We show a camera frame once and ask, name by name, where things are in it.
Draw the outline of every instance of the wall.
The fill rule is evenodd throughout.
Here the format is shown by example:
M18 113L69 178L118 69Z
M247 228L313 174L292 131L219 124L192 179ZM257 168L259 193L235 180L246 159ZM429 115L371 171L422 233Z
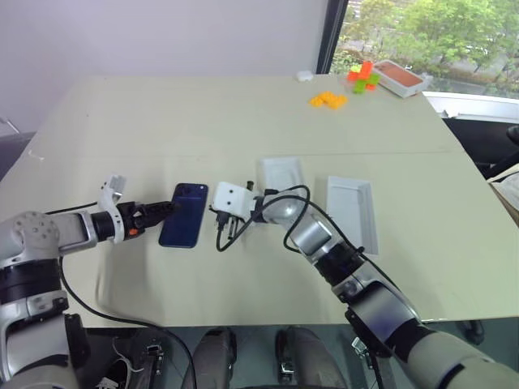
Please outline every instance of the wall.
M327 0L0 1L0 115L32 132L85 75L314 70ZM9 129L0 125L0 135Z

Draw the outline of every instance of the floor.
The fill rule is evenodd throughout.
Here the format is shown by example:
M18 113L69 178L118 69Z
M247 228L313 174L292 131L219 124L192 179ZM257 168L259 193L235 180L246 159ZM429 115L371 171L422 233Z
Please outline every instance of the floor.
M485 340L478 346L496 361L504 363L519 371L519 318L501 318L483 321ZM375 375L361 363L350 347L354 334L348 325L307 326L324 342L328 351L335 357L350 389L376 388ZM461 336L455 323L434 323L436 330L446 331ZM277 384L274 357L274 338L281 326L233 327L237 336L238 359L234 366L231 389L259 385ZM172 330L186 342L191 351L208 330L207 327L182 327ZM132 340L132 349L142 350L153 338L154 334L142 330ZM167 339L158 338L166 351L163 375L157 377L155 389L180 388L187 360L180 348L171 345ZM391 371L396 387L413 388L398 364L392 359Z

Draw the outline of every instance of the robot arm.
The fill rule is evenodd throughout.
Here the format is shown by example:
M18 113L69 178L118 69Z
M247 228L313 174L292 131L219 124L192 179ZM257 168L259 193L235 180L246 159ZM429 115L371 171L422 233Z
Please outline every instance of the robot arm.
M345 316L360 340L379 357L395 357L418 387L517 387L519 377L513 370L494 363L456 336L422 325L400 289L316 208L309 207L293 228L305 204L298 196L296 190L256 196L221 182L213 208L244 220L254 215L256 222L292 229L290 239L300 253L348 305Z
M102 186L102 212L24 212L0 224L0 374L5 387L77 387L89 348L61 289L58 259L98 242L138 237L173 213L171 202L120 203L124 178Z

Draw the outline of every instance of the white table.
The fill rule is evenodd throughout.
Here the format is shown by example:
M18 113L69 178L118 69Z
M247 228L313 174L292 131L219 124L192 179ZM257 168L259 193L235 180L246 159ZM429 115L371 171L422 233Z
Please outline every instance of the white table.
M258 158L296 155L316 193L328 175L371 181L377 260L422 318L518 315L517 227L426 99L381 89L347 92L337 111L307 104L324 90L344 87L334 76L86 79L0 182L0 217L94 201L110 173L128 178L122 201L170 199L179 182L208 184L210 200L219 181L255 180ZM94 306L168 326L345 321L277 226L223 254L211 213L192 250L160 247L159 232L70 255L71 285ZM118 325L71 309L86 326Z

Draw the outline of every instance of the smartphone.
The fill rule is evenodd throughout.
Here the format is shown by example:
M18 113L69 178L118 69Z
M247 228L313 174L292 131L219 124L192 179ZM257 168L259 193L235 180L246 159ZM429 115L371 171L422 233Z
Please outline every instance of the smartphone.
M204 184L182 183L175 187L171 200L175 204L175 212L164 220L159 245L185 249L196 246L208 190Z

